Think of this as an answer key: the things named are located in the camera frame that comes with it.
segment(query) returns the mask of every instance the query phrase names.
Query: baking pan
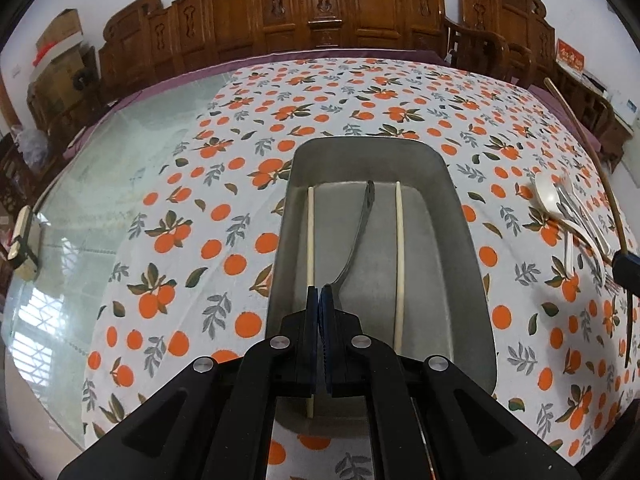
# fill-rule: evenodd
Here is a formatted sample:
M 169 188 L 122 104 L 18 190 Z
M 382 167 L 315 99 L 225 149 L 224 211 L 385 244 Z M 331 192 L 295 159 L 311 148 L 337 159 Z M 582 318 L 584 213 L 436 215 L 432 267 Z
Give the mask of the baking pan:
M 315 189 L 315 285 L 331 283 L 348 259 L 367 180 L 375 202 L 340 291 L 364 333 L 393 346 L 396 312 L 396 199 L 404 208 L 405 299 L 402 354 L 444 355 L 486 392 L 496 381 L 494 336 L 471 234 L 449 171 L 432 148 L 409 139 L 327 137 L 293 158 L 274 263 L 267 337 L 306 303 L 307 189 Z M 303 399 L 279 399 L 276 420 L 317 436 L 366 435 L 363 399 L 332 399 L 319 370 L 314 417 Z

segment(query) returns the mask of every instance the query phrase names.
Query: tablecloth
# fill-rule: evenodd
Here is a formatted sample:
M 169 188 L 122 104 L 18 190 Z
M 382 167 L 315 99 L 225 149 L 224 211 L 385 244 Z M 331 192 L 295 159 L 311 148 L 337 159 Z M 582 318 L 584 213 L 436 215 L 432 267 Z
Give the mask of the tablecloth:
M 443 156 L 488 296 L 494 396 L 549 446 L 577 462 L 633 399 L 638 336 L 634 326 L 625 341 L 625 301 L 598 285 L 584 247 L 570 277 L 562 233 L 530 179 L 568 170 L 618 248 L 602 184 L 528 91 L 408 61 L 275 62 L 235 72 L 185 128 L 103 297 L 82 391 L 87 445 L 192 359 L 225 361 L 263 338 L 290 162 L 319 136 L 403 137 Z M 277 423 L 269 464 L 268 478 L 372 477 L 366 439 L 296 435 Z

